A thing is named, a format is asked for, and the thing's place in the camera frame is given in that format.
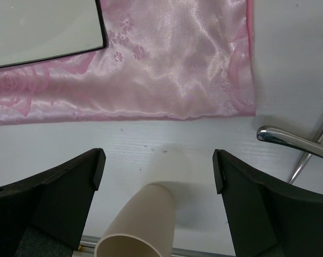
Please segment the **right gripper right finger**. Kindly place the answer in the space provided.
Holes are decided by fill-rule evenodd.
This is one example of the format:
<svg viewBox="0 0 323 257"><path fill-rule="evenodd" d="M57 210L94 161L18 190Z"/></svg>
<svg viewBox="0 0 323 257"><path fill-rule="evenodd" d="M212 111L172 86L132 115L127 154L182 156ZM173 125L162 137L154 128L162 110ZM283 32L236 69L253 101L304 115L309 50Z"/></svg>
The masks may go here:
<svg viewBox="0 0 323 257"><path fill-rule="evenodd" d="M236 256L323 256L323 194L290 185L225 150L213 170Z"/></svg>

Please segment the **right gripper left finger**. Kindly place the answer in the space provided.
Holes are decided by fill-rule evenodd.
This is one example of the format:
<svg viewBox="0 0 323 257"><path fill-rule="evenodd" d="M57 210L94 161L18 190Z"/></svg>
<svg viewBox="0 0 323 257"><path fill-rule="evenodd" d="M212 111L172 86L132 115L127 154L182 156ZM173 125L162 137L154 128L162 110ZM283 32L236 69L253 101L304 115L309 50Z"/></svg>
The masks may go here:
<svg viewBox="0 0 323 257"><path fill-rule="evenodd" d="M94 148L0 186L0 256L72 256L105 162L103 149Z"/></svg>

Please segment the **beige cup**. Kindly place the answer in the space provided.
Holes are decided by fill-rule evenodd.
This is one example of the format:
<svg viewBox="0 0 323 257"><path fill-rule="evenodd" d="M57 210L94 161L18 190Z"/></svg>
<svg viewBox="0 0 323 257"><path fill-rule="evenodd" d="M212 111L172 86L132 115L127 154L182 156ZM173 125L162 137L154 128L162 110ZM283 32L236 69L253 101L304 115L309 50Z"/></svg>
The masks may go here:
<svg viewBox="0 0 323 257"><path fill-rule="evenodd" d="M101 240L113 236L132 237L147 243L161 256L171 256L175 222L173 195L161 185L150 184L128 201Z"/></svg>

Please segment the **pink satin cloth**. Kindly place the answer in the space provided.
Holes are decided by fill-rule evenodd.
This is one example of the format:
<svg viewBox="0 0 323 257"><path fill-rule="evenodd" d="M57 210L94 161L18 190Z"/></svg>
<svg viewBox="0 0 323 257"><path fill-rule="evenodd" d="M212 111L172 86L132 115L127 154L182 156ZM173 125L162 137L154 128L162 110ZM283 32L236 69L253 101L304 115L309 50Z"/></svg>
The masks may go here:
<svg viewBox="0 0 323 257"><path fill-rule="evenodd" d="M254 116L252 1L102 1L108 47L0 69L0 126Z"/></svg>

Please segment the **square white plate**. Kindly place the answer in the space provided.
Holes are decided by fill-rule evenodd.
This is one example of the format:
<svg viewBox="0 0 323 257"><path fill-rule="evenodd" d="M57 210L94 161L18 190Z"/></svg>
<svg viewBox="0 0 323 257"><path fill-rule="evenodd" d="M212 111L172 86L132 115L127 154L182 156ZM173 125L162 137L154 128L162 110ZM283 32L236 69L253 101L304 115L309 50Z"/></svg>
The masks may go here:
<svg viewBox="0 0 323 257"><path fill-rule="evenodd" d="M106 46L100 1L0 1L0 68Z"/></svg>

